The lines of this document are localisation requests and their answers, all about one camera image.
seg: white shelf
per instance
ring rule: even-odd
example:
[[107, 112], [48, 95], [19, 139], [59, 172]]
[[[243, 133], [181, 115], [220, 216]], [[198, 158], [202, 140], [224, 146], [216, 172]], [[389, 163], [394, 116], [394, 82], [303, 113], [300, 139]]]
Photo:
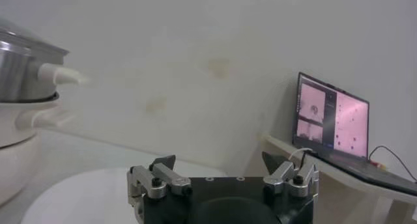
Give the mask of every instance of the white shelf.
[[[264, 135], [264, 139], [268, 141], [270, 144], [289, 154], [297, 149], [294, 146], [292, 146], [292, 144], [280, 141], [279, 139], [276, 139], [271, 135]], [[302, 152], [296, 154], [295, 157], [300, 159], [302, 157]], [[403, 201], [405, 203], [417, 204], [416, 196], [368, 184], [343, 171], [340, 171], [339, 169], [336, 169], [335, 167], [332, 167], [331, 165], [317, 158], [314, 158], [313, 156], [307, 155], [306, 161], [314, 163], [320, 170], [320, 172], [327, 174], [334, 180], [337, 180], [338, 182], [341, 182], [352, 189], [357, 189], [366, 193], [373, 193], [381, 197], [387, 197], [390, 199]]]

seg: wall stain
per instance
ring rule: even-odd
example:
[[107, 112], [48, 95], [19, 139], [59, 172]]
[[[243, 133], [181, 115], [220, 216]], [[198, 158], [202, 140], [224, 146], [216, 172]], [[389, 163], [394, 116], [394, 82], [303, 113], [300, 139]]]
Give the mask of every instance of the wall stain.
[[167, 97], [160, 96], [157, 98], [151, 98], [146, 102], [145, 112], [148, 114], [156, 115], [167, 107]]
[[207, 61], [207, 69], [217, 79], [225, 79], [229, 75], [230, 59], [216, 58]]

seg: laptop lid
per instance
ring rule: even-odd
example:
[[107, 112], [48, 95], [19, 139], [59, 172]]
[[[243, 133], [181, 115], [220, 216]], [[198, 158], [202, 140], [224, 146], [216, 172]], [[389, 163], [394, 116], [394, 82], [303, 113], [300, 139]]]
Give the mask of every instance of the laptop lid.
[[368, 126], [368, 101], [299, 73], [293, 144], [367, 159]]

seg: laptop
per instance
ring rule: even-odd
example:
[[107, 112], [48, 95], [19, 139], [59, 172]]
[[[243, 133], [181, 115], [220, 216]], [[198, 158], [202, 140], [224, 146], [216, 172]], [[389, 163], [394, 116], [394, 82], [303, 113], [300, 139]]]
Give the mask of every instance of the laptop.
[[302, 72], [293, 145], [369, 184], [417, 196], [417, 184], [368, 160], [369, 102]]

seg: bolt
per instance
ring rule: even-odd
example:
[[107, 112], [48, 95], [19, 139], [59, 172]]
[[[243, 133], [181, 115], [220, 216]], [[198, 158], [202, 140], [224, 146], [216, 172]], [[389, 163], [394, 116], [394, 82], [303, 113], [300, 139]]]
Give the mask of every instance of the bolt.
[[295, 185], [302, 185], [303, 182], [304, 182], [304, 178], [302, 178], [302, 176], [300, 176], [300, 175], [296, 175], [293, 178], [293, 182], [294, 182]]
[[158, 186], [161, 186], [161, 184], [162, 184], [161, 179], [157, 177], [152, 179], [152, 187], [156, 188]]

